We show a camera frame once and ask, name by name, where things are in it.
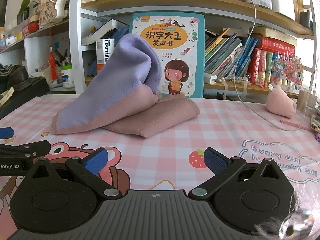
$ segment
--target gray ribbed panel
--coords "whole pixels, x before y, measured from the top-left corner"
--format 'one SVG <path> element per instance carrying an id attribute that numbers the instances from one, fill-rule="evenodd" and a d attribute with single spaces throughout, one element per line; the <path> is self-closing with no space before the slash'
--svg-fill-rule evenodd
<path id="1" fill-rule="evenodd" d="M 248 240 L 257 239 L 223 224 L 204 201 L 182 190 L 129 190 L 104 201 L 87 223 L 68 232 L 43 235 L 19 230 L 9 240 Z"/>

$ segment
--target shiny crystal ornament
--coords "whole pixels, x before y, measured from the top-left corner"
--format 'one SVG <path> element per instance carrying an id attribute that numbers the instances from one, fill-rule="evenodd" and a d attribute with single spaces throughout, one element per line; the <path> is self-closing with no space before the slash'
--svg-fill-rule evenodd
<path id="1" fill-rule="evenodd" d="M 311 211 L 299 209 L 290 213 L 279 230 L 281 240 L 303 240 L 309 236 L 314 224 Z"/>

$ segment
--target green lid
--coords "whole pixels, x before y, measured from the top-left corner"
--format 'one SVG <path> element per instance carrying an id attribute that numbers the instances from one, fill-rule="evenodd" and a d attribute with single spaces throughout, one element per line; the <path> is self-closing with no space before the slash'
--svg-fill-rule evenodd
<path id="1" fill-rule="evenodd" d="M 60 67 L 61 70 L 72 69 L 72 65 L 65 65 Z"/>

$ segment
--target pink checkered tablecloth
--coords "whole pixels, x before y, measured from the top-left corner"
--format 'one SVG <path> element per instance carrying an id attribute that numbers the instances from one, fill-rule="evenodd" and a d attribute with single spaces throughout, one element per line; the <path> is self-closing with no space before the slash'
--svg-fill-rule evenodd
<path id="1" fill-rule="evenodd" d="M 222 154 L 240 156 L 251 163 L 271 157 L 292 184 L 318 193 L 320 144 L 313 132 L 277 129 L 240 102 L 194 99 L 201 113 L 151 138 L 122 135 L 104 129 L 69 135 L 50 134 L 51 117 L 73 99 L 34 98 L 4 119 L 0 127 L 12 127 L 14 137 L 0 143 L 20 145 L 39 140 L 51 143 L 47 158 L 85 157 L 99 147 L 108 150 L 107 167 L 101 177 L 121 191 L 131 189 L 189 190 L 213 176 L 198 152 L 212 147 Z M 265 105 L 250 106 L 279 126 L 281 117 Z M 15 231 L 8 204 L 22 177 L 0 177 L 0 239 Z"/>

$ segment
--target thick red dictionary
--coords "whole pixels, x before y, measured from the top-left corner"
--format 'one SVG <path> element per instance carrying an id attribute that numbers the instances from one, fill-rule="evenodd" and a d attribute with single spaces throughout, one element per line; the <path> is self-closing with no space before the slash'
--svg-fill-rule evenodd
<path id="1" fill-rule="evenodd" d="M 284 41 L 274 38 L 266 38 L 262 34 L 252 34 L 251 37 L 259 39 L 256 48 L 273 53 L 280 53 L 285 57 L 294 57 L 296 54 L 296 47 Z"/>
<path id="2" fill-rule="evenodd" d="M 251 62 L 248 66 L 248 72 L 247 72 L 248 80 L 250 81 L 251 84 L 255 84 L 257 79 L 260 56 L 261 56 L 261 49 L 255 48 L 251 54 Z"/>

